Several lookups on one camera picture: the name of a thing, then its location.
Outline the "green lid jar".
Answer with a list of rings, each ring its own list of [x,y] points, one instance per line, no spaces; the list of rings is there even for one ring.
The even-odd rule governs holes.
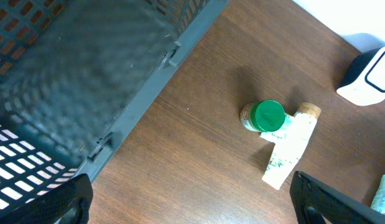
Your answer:
[[[254,132],[273,132],[282,127],[286,118],[283,106],[275,100],[246,104],[240,112],[241,124]]]

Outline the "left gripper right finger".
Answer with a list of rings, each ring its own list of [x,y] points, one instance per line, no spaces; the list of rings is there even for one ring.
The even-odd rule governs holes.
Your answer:
[[[299,223],[385,224],[385,215],[302,171],[294,172],[290,197]]]

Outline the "teal wet wipes pack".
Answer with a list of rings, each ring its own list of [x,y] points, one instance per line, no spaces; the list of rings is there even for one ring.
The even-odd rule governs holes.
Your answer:
[[[385,174],[381,178],[379,187],[371,203],[371,208],[385,215]]]

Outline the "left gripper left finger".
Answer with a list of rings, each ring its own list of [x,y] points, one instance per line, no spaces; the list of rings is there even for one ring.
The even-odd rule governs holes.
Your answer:
[[[43,196],[0,216],[0,223],[88,223],[93,189],[80,174]]]

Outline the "white tube with cork cap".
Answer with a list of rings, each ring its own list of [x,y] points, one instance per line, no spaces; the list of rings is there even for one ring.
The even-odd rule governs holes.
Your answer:
[[[275,144],[262,177],[274,189],[280,189],[303,156],[321,112],[318,106],[303,102],[293,115],[287,137]]]

